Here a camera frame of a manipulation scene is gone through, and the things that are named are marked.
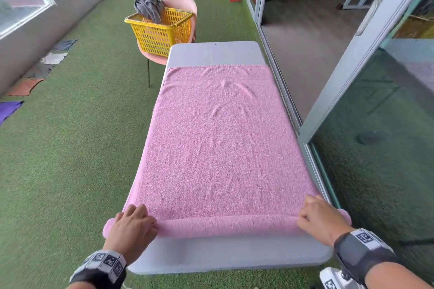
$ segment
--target yellow plastic basket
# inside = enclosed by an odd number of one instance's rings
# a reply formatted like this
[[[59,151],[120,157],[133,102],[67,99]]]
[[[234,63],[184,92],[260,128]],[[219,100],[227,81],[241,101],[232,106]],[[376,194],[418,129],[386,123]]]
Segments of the yellow plastic basket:
[[[131,24],[143,51],[167,57],[170,47],[188,42],[192,16],[192,12],[165,7],[161,13],[162,24],[155,24],[138,13],[125,18],[125,22]]]

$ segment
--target table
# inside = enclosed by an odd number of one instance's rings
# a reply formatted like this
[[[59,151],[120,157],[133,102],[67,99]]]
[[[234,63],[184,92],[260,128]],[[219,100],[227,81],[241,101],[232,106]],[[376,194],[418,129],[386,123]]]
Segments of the table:
[[[170,50],[164,78],[171,67],[219,64],[266,62],[255,41],[177,44]],[[128,269],[136,274],[163,274],[296,267],[319,265],[331,256],[331,248],[307,234],[157,238]]]

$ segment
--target black wristband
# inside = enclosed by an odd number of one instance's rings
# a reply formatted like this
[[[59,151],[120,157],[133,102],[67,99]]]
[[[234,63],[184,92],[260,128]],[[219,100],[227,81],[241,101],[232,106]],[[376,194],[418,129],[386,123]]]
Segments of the black wristband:
[[[377,264],[392,262],[401,264],[392,248],[365,229],[345,233],[334,244],[342,272],[358,284],[366,286],[365,277]]]
[[[88,282],[97,289],[118,289],[126,277],[127,263],[115,251],[99,250],[87,257],[69,279],[74,282]]]

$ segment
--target chair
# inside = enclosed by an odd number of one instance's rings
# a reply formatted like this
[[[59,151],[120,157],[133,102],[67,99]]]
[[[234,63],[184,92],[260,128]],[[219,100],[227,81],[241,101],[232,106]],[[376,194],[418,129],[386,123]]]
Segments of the chair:
[[[194,16],[191,18],[191,34],[188,42],[194,42],[196,40],[196,20],[198,17],[198,7],[196,6],[196,3],[194,0],[163,0],[165,7],[170,8],[177,8],[177,9],[184,9],[186,11],[191,11]],[[155,63],[166,65],[167,64],[167,57],[155,55],[151,53],[147,53],[142,50],[140,47],[139,42],[137,41],[138,49],[143,54],[144,57],[147,58],[148,61],[148,83],[149,87],[151,87],[151,76],[149,74],[149,60],[154,61]]]

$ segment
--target gray cloth on floor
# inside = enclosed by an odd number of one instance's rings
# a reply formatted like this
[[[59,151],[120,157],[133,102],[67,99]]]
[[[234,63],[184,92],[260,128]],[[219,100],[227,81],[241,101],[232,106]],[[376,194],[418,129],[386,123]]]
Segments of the gray cloth on floor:
[[[44,79],[47,77],[47,75],[49,75],[54,67],[54,64],[44,64],[42,62],[38,62],[25,73],[23,78]]]
[[[77,42],[78,39],[73,40],[63,40],[54,46],[55,51],[67,51],[73,44]]]
[[[161,12],[164,5],[162,0],[134,0],[134,9],[140,15],[156,24],[161,24]]]

